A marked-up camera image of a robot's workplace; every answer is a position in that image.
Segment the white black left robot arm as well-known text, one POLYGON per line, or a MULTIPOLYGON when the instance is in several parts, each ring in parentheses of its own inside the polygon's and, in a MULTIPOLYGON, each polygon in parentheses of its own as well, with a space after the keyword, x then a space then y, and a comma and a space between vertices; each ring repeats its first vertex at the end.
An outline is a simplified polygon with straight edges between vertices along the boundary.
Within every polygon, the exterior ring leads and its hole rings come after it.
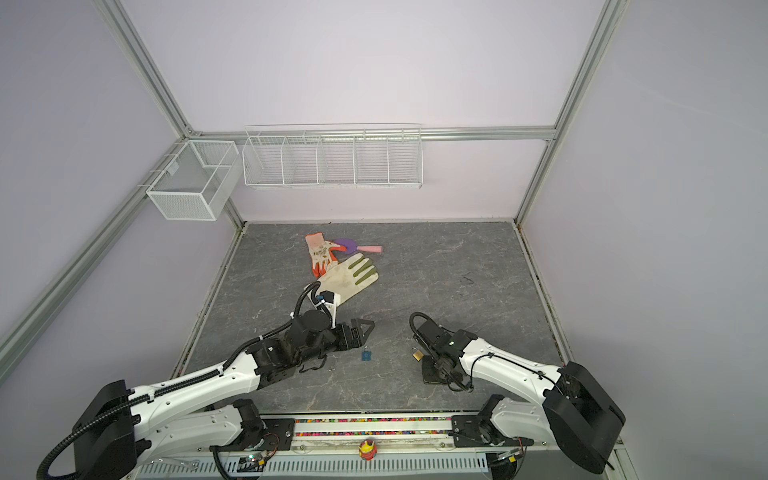
POLYGON ((356 323, 335 309, 365 289, 362 281, 315 281, 305 287, 285 324, 245 341, 223 362, 174 380, 130 389, 104 385, 57 446, 74 448, 72 479, 120 479, 154 446, 149 434, 172 420, 236 395, 266 388, 324 363, 328 354, 362 347, 356 323))

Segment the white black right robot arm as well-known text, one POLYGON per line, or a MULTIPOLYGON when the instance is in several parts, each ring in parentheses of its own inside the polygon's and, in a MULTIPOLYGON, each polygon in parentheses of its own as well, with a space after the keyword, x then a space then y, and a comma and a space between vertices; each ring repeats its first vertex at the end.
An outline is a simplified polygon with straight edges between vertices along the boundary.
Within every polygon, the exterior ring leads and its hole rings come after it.
POLYGON ((457 447, 512 447, 506 460, 513 464, 528 447, 549 445, 592 474, 609 467, 626 417, 586 367, 527 360, 472 332, 444 328, 422 312, 410 315, 409 327, 426 352, 421 360, 426 383, 470 393, 484 380, 503 390, 477 413, 452 418, 457 447))

